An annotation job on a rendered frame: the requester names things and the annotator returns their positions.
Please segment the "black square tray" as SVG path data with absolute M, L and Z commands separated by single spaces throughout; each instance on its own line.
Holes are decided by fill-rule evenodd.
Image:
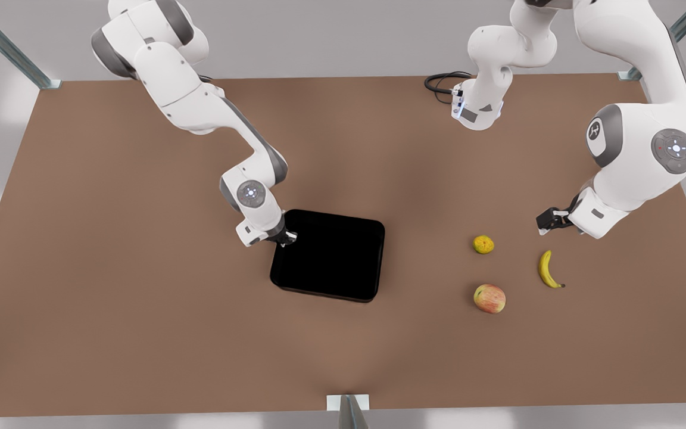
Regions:
M 275 286 L 332 299 L 373 301 L 383 259 L 383 223 L 300 209 L 284 217 L 297 239 L 275 248 L 269 275 Z

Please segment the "yellow banana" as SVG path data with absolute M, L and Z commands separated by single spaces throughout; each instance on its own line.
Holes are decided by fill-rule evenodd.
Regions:
M 539 276 L 541 277 L 542 282 L 550 288 L 565 288 L 566 285 L 557 282 L 550 272 L 551 256 L 551 250 L 547 250 L 541 255 L 541 258 L 537 266 Z

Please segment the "red yellow apple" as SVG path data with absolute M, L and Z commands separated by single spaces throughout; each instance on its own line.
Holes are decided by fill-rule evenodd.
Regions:
M 488 314 L 498 314 L 506 306 L 506 294 L 493 284 L 480 285 L 473 294 L 478 309 Z

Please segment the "silver frame post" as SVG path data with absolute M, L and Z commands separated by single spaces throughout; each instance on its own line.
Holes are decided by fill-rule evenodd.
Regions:
M 338 412 L 338 429 L 369 429 L 364 411 L 370 410 L 369 394 L 326 396 L 326 409 Z
M 679 42 L 686 36 L 686 11 L 668 27 L 668 30 L 670 38 L 675 42 Z M 618 72 L 617 76 L 621 81 L 640 81 L 643 78 L 642 73 L 635 66 L 632 66 L 630 70 Z
M 14 42 L 0 30 L 0 54 L 30 79 L 38 89 L 59 89 L 62 81 L 50 79 Z

